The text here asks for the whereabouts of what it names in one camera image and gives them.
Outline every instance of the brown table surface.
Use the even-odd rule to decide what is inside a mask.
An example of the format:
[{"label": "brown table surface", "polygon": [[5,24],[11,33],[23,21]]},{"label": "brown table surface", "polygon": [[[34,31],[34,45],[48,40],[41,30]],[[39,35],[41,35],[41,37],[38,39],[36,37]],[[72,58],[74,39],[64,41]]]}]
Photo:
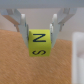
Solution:
[{"label": "brown table surface", "polygon": [[58,39],[49,57],[29,57],[20,33],[0,30],[0,84],[71,84],[71,45]]}]

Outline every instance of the yellow block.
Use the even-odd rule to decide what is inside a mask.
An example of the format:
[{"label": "yellow block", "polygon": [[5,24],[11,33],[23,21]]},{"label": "yellow block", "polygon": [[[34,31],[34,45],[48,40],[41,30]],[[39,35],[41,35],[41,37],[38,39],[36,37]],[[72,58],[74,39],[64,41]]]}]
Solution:
[{"label": "yellow block", "polygon": [[49,56],[51,52],[50,30],[29,30],[29,56]]}]

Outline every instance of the block face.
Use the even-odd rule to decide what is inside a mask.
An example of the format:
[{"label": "block face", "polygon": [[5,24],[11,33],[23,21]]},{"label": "block face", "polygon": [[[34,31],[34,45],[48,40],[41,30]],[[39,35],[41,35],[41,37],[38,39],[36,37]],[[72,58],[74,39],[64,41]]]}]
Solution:
[{"label": "block face", "polygon": [[51,51],[50,30],[29,30],[29,56],[49,56]]}]

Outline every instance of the yellow-green block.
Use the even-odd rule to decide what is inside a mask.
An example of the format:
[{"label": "yellow-green block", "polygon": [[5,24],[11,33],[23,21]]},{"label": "yellow-green block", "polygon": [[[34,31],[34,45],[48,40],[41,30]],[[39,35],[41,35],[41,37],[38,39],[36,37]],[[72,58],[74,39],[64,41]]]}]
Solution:
[{"label": "yellow-green block", "polygon": [[51,52],[50,30],[29,30],[29,56],[49,56]]}]

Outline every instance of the orange surface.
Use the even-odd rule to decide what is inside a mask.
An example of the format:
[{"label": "orange surface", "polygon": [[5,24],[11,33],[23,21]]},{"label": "orange surface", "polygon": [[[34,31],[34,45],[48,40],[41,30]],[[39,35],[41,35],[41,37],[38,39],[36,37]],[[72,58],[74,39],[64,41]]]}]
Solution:
[{"label": "orange surface", "polygon": [[71,41],[57,40],[50,57],[29,57],[20,33],[0,30],[0,84],[71,84]]}]

